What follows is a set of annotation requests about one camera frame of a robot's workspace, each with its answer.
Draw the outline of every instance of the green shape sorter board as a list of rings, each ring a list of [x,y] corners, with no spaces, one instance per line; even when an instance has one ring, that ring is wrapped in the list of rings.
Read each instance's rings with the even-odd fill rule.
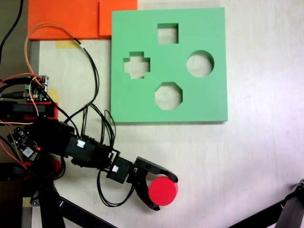
[[[228,120],[224,8],[114,11],[112,18],[111,115],[116,122]],[[158,28],[164,27],[177,27],[177,43],[159,44]],[[131,79],[124,62],[136,53],[150,60],[150,71]],[[208,76],[187,70],[194,53],[212,60]],[[174,110],[155,102],[155,92],[166,84],[182,91]]]

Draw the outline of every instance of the yellow tape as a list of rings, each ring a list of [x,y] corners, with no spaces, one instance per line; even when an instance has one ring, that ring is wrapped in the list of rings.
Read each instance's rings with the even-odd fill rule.
[[[30,197],[23,197],[23,204],[22,206],[24,208],[30,208],[32,207],[31,203],[30,203]]]
[[[59,94],[57,89],[47,89],[47,94],[54,102],[59,103]]]
[[[75,49],[79,48],[79,45],[74,40],[56,40],[55,47],[56,49]]]

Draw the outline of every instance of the robotic arm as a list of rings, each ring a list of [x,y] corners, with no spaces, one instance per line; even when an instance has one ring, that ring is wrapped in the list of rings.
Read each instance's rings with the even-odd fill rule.
[[[96,168],[107,172],[107,178],[123,184],[131,183],[140,199],[151,209],[160,210],[159,205],[150,199],[146,183],[149,172],[162,174],[168,177],[172,184],[178,182],[175,174],[169,170],[137,157],[134,163],[120,157],[120,152],[84,136],[79,139],[74,134],[74,128],[58,120],[38,117],[36,121],[25,127],[25,130],[16,128],[13,139],[8,139],[22,151],[25,157],[34,161],[44,154],[56,154],[63,157],[72,157],[72,163],[80,167]]]

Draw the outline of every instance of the orange foam sheet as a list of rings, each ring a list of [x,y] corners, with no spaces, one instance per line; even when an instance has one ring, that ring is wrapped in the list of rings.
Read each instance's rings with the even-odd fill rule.
[[[112,11],[137,10],[137,0],[100,0],[99,36],[108,39],[112,35]]]
[[[137,9],[137,0],[28,0],[28,3],[28,32],[41,23],[56,23],[77,39],[111,38],[112,11]],[[35,30],[29,39],[71,37],[59,28],[46,26]]]

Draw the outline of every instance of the octagonal hole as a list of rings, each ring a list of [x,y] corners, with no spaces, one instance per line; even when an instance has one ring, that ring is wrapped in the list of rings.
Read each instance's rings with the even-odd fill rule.
[[[193,76],[206,77],[213,71],[214,59],[207,51],[195,51],[190,55],[186,67]]]
[[[155,103],[162,110],[174,110],[182,103],[182,89],[174,82],[163,82],[155,90]]]

